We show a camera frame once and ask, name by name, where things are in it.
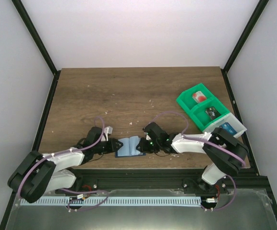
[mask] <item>green tray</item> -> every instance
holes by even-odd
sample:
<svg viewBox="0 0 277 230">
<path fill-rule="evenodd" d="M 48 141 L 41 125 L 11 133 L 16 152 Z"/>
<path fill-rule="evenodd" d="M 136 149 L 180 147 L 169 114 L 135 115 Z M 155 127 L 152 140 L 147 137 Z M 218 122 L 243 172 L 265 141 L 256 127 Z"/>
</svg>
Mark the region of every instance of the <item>green tray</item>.
<svg viewBox="0 0 277 230">
<path fill-rule="evenodd" d="M 207 98 L 207 100 L 197 103 L 192 95 L 201 91 Z M 182 107 L 182 109 L 187 113 L 187 115 L 195 122 L 197 127 L 203 131 L 210 124 L 216 120 L 227 115 L 230 111 L 214 96 L 202 83 L 182 92 L 177 98 L 177 103 Z M 206 114 L 205 110 L 211 106 L 214 106 L 217 111 L 221 114 L 220 117 L 217 117 L 214 120 Z"/>
</svg>

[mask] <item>open book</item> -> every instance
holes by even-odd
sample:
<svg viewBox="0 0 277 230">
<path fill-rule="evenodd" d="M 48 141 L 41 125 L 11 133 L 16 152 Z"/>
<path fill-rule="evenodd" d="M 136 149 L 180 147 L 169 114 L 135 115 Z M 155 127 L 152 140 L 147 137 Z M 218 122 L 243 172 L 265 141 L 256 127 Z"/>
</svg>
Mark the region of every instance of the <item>open book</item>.
<svg viewBox="0 0 277 230">
<path fill-rule="evenodd" d="M 115 157 L 134 157 L 145 155 L 145 153 L 136 150 L 136 146 L 140 141 L 138 136 L 122 138 L 119 139 L 119 141 L 123 143 L 123 146 L 116 152 Z"/>
</svg>

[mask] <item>white perforated rail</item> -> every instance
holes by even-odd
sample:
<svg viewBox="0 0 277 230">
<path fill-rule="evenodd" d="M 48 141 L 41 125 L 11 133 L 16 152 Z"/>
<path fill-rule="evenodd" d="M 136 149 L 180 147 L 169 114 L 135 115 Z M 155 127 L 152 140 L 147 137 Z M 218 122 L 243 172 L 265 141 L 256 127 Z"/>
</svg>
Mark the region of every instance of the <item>white perforated rail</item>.
<svg viewBox="0 0 277 230">
<path fill-rule="evenodd" d="M 30 204 L 26 200 L 21 200 L 21 206 L 66 206 L 69 197 L 44 196 L 38 201 Z M 84 201 L 74 201 L 72 206 L 93 206 L 103 200 L 104 197 L 91 196 Z M 109 197 L 101 206 L 181 206 L 181 207 L 200 207 L 201 198 L 194 196 L 113 196 Z"/>
</svg>

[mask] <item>white container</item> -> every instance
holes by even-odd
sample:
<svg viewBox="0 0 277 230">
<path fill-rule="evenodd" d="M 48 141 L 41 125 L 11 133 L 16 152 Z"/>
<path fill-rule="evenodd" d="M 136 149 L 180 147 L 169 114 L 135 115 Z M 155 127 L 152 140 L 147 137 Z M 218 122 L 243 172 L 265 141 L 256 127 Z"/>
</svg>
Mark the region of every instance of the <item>white container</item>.
<svg viewBox="0 0 277 230">
<path fill-rule="evenodd" d="M 215 128 L 220 127 L 225 122 L 228 122 L 237 132 L 234 135 L 235 138 L 240 137 L 247 130 L 246 127 L 244 127 L 244 125 L 232 113 L 229 113 L 211 123 L 205 130 L 203 130 L 203 132 L 212 132 Z"/>
</svg>

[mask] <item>wooden tabletop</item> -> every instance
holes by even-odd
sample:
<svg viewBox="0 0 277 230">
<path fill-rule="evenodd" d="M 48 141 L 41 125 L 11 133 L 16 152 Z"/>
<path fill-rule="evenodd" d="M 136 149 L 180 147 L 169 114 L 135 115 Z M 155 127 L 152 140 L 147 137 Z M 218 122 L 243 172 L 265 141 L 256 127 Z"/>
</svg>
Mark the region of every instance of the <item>wooden tabletop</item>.
<svg viewBox="0 0 277 230">
<path fill-rule="evenodd" d="M 176 98 L 201 82 L 233 111 L 219 67 L 62 69 L 39 151 L 56 152 L 75 145 L 86 137 L 98 115 L 113 127 L 112 138 L 143 137 L 142 128 L 161 112 L 188 117 Z M 201 133 L 188 121 L 187 134 Z M 167 133 L 185 127 L 177 115 L 165 115 L 156 122 Z M 126 158 L 112 153 L 79 168 L 204 168 L 210 163 L 201 153 Z"/>
</svg>

